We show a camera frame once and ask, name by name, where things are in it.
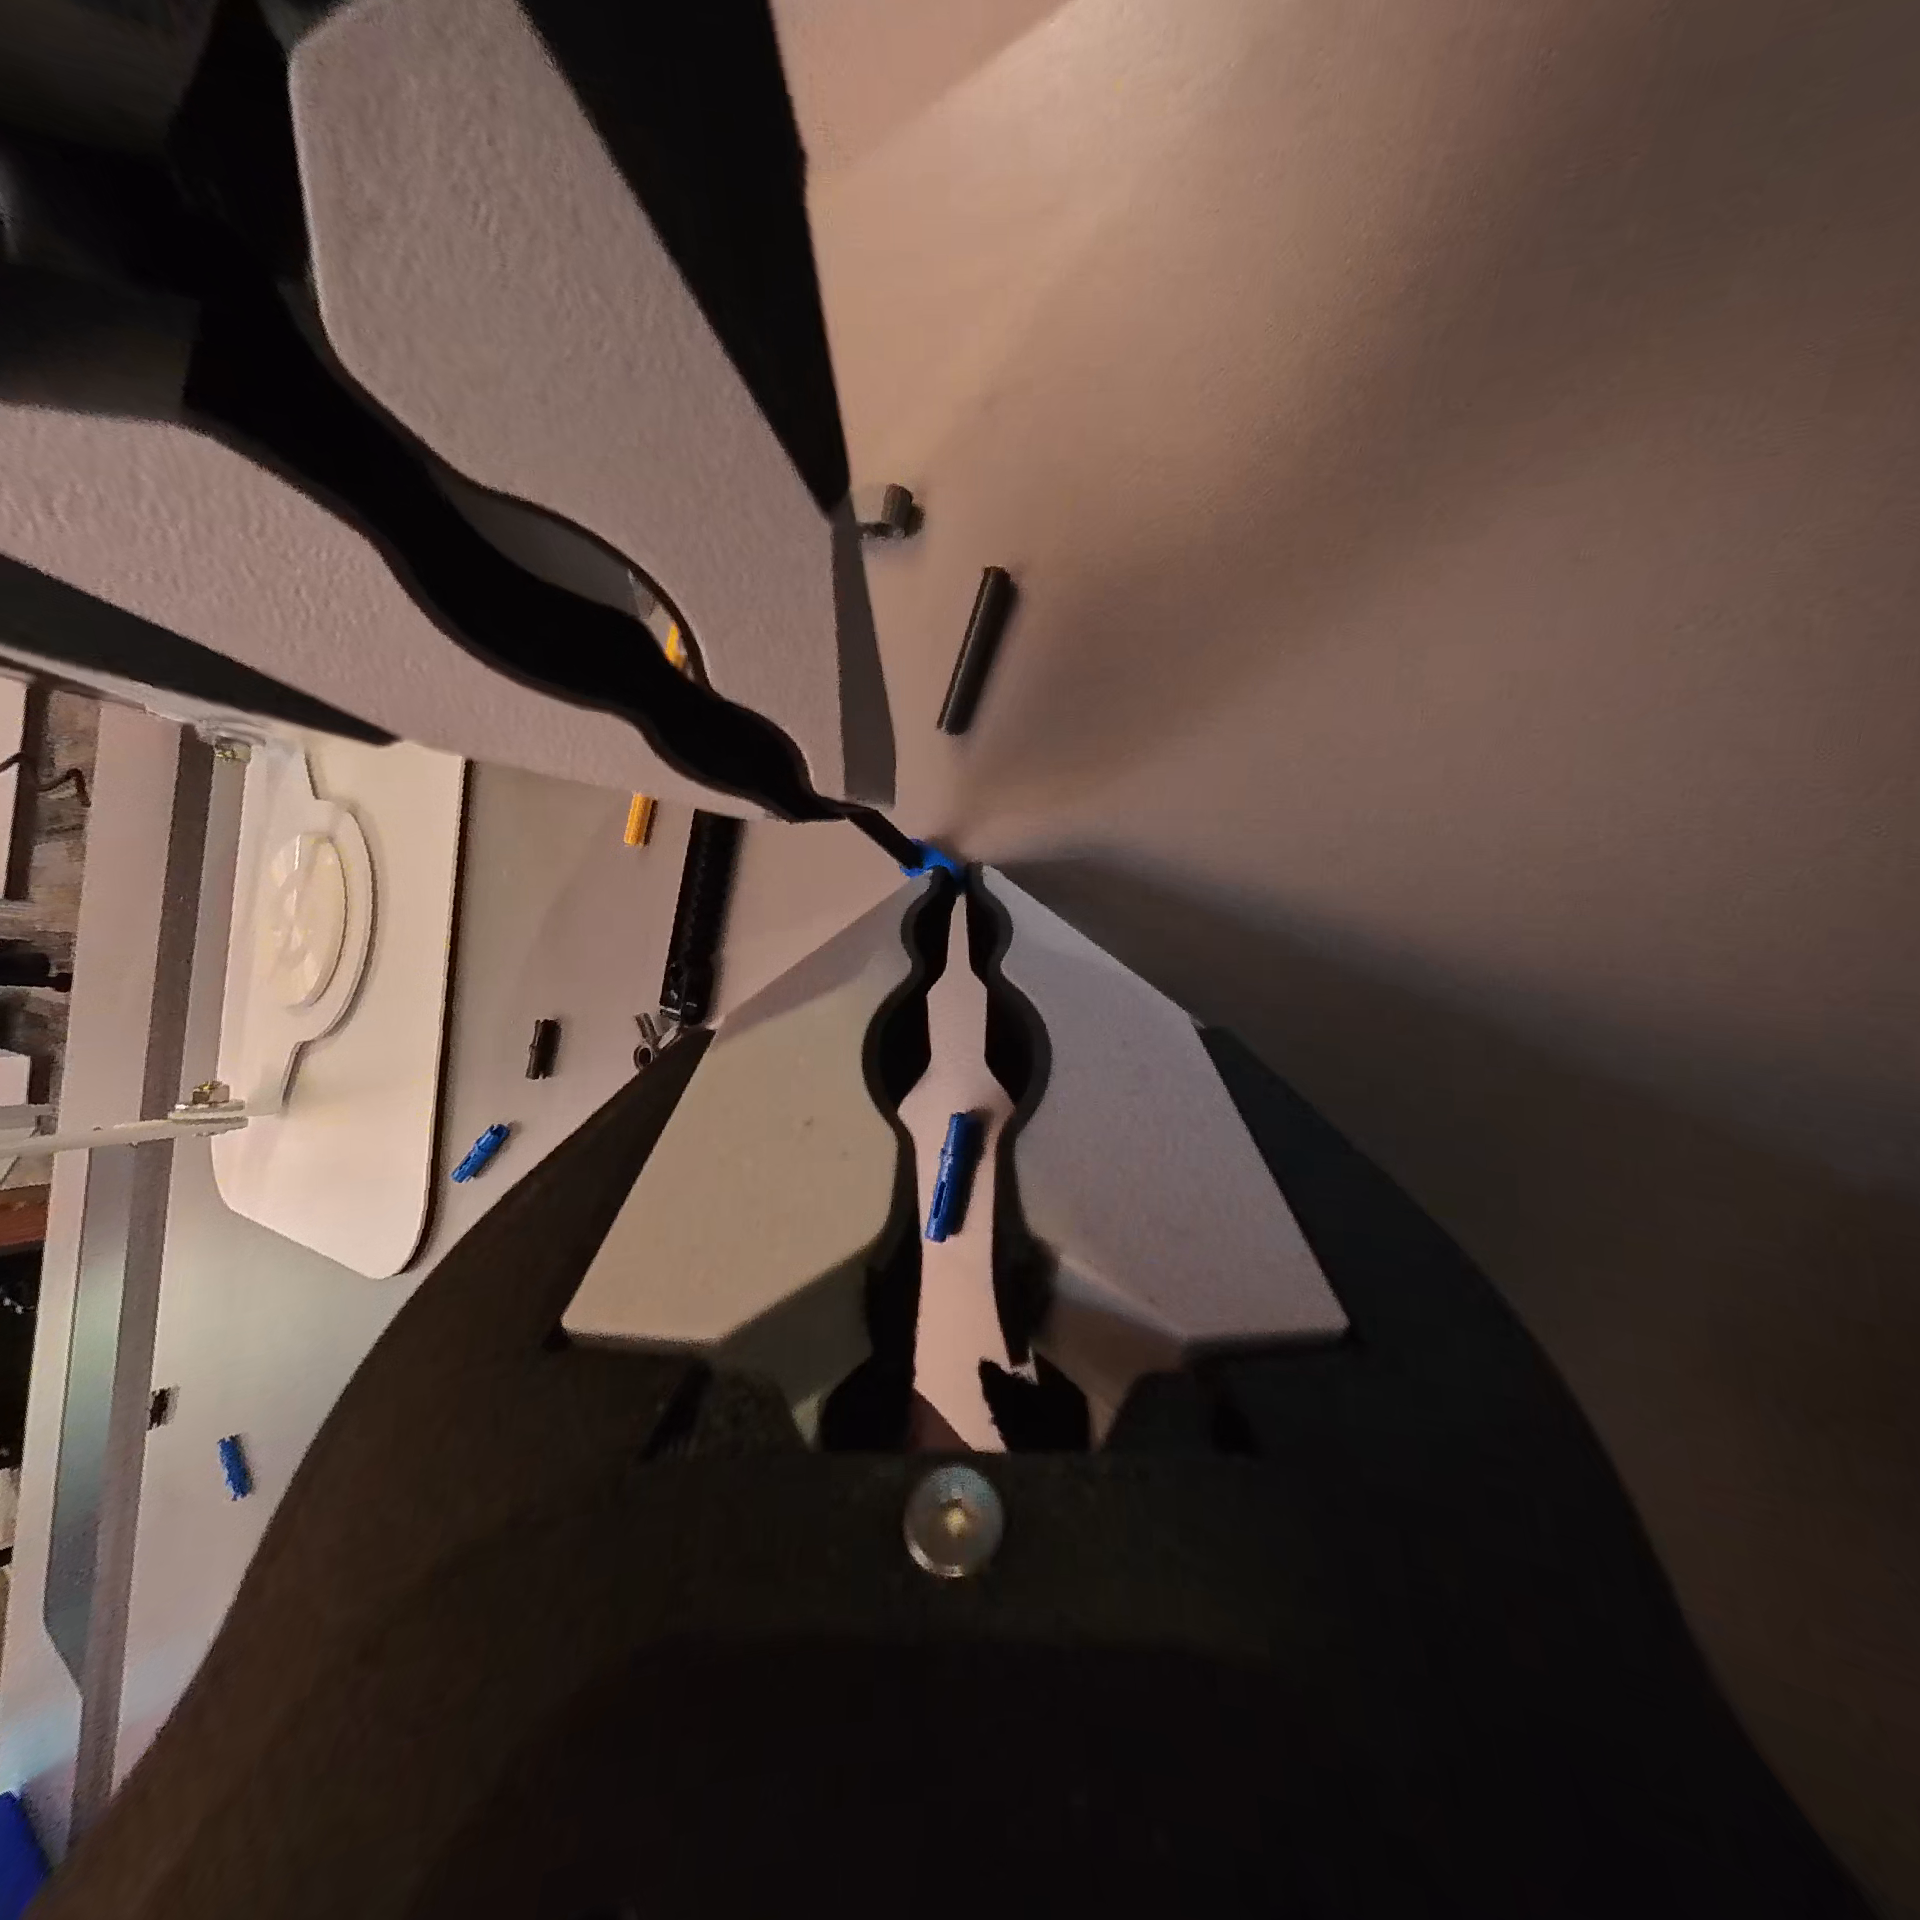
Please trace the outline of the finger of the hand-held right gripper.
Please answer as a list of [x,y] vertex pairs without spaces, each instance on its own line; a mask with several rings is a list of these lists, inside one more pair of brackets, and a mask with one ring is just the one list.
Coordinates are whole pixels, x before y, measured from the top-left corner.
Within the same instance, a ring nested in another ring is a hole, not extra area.
[[320,321],[455,473],[513,394],[743,398],[522,5],[342,5],[288,67]]
[[[633,582],[694,627],[718,695],[753,697],[795,743],[830,799],[897,799],[897,728],[881,671],[855,511],[827,515],[775,432],[743,398],[683,392],[513,394],[432,425],[453,430],[435,501],[489,553],[522,538],[526,567],[614,545],[614,585],[591,613],[614,645],[641,642]],[[374,535],[242,451],[178,422],[79,416],[6,402],[6,559],[112,613],[103,639],[8,639],[161,713],[255,717],[265,728],[397,736],[469,760],[607,787],[645,785],[734,813],[730,797],[670,762],[639,725],[535,683],[561,639],[533,625],[533,663],[467,650],[410,594]]]

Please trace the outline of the dark grey lego axle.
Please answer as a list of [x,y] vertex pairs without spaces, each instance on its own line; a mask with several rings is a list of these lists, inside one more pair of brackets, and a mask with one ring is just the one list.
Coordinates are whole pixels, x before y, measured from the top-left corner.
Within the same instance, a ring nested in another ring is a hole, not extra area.
[[971,728],[1015,607],[1015,576],[1000,563],[985,567],[938,713],[938,728],[945,736],[966,736]]

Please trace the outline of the black lego gear rack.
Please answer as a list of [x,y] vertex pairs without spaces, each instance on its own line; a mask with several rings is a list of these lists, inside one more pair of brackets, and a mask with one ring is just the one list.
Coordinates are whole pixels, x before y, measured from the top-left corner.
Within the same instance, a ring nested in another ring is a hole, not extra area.
[[705,1023],[713,1007],[743,827],[707,808],[690,817],[658,994],[661,1014],[674,1026]]

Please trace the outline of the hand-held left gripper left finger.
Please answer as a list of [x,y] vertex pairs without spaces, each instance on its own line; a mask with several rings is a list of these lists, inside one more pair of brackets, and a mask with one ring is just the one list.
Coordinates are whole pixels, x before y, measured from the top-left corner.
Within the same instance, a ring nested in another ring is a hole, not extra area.
[[730,1013],[563,1314],[577,1345],[773,1383],[830,1448],[906,1439],[954,877],[897,887]]

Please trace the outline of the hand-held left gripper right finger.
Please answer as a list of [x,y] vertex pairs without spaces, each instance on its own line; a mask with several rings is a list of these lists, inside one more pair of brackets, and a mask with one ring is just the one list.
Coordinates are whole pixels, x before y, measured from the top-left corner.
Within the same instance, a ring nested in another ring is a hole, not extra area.
[[1199,1361],[1342,1341],[1351,1315],[1186,1007],[998,869],[968,880],[1011,1445],[1102,1442]]

